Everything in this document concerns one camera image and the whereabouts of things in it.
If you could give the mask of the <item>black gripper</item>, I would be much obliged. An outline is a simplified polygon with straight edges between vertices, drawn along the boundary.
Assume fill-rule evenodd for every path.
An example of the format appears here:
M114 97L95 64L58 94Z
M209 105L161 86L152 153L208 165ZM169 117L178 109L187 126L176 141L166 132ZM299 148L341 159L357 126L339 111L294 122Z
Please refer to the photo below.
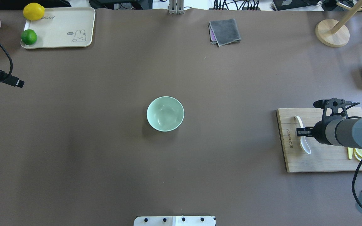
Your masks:
M297 128L297 137L313 137L318 143L327 144L326 128L323 121L317 122L313 127Z

